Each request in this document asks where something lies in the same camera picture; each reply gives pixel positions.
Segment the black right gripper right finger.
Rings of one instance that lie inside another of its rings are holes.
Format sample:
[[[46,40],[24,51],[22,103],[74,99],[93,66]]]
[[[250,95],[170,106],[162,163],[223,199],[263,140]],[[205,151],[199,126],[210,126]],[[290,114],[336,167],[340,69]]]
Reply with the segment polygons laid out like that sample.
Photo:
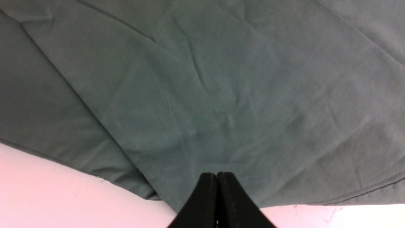
[[[217,227],[275,228],[245,192],[231,172],[219,172]]]

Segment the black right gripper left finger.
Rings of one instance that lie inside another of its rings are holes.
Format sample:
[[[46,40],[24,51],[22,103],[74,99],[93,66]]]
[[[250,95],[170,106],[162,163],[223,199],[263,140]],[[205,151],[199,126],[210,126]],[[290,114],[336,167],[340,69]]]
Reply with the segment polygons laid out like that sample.
[[[169,228],[215,228],[215,208],[217,201],[218,182],[213,173],[202,173],[198,182],[168,226]]]

